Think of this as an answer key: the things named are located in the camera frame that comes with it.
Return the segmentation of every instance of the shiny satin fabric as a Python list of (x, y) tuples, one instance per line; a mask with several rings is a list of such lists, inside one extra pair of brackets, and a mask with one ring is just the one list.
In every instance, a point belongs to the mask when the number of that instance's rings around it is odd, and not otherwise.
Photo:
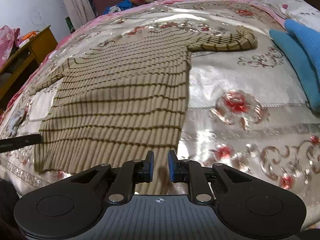
[[(109, 37), (136, 27), (165, 28), (177, 24), (191, 32), (219, 36), (244, 25), (254, 31), (258, 48), (239, 52), (196, 52), (189, 73), (189, 103), (178, 146), (179, 159), (192, 159), (210, 167), (223, 162), (300, 196), (307, 206), (304, 228), (320, 219), (318, 204), (320, 122), (306, 105), (307, 98), (285, 55), (268, 35), (283, 28), (266, 12), (246, 3), (193, 1), (159, 5), (102, 22), (79, 33), (50, 56), (26, 86), (1, 124), (6, 138), (10, 115), (26, 108), (18, 135), (37, 132), (49, 112), (59, 82), (30, 97), (28, 90), (68, 57), (85, 57), (89, 49)], [(70, 176), (62, 171), (44, 174), (33, 170), (33, 147), (1, 155), (0, 176), (17, 191), (27, 192)], [(167, 194), (184, 194), (185, 184), (171, 184), (167, 167), (152, 183)], [(148, 193), (138, 185), (137, 193)]]

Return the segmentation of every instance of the beige ribbed sweater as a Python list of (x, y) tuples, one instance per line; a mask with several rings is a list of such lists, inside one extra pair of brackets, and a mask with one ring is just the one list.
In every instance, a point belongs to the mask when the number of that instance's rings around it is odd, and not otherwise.
[[(86, 58), (66, 60), (32, 91), (64, 78), (40, 127), (44, 143), (35, 148), (35, 170), (118, 167), (153, 150), (157, 180), (159, 168), (166, 170), (169, 149), (178, 146), (191, 51), (256, 48), (250, 29), (236, 30), (216, 37), (175, 27), (145, 29), (110, 39)], [(165, 193), (161, 183), (153, 183), (148, 194)]]

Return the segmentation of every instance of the beige curtain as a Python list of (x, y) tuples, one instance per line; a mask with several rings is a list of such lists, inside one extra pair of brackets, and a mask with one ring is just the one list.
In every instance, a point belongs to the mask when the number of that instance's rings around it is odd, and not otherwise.
[(63, 0), (70, 20), (75, 29), (93, 20), (95, 15), (92, 11), (89, 0)]

